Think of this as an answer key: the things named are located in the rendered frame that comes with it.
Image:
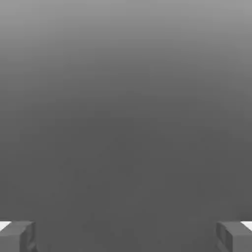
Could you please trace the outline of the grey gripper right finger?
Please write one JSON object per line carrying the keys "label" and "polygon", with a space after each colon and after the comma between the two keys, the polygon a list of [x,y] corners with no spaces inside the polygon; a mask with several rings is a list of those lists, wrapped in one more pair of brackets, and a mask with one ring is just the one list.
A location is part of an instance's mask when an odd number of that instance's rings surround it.
{"label": "grey gripper right finger", "polygon": [[252,252],[252,221],[216,223],[219,252]]}

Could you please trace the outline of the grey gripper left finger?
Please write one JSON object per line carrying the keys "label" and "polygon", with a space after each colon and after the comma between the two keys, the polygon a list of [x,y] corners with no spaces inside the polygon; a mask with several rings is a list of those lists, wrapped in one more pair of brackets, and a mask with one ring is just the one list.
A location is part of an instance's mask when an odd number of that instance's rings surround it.
{"label": "grey gripper left finger", "polygon": [[37,252],[36,223],[0,221],[0,252]]}

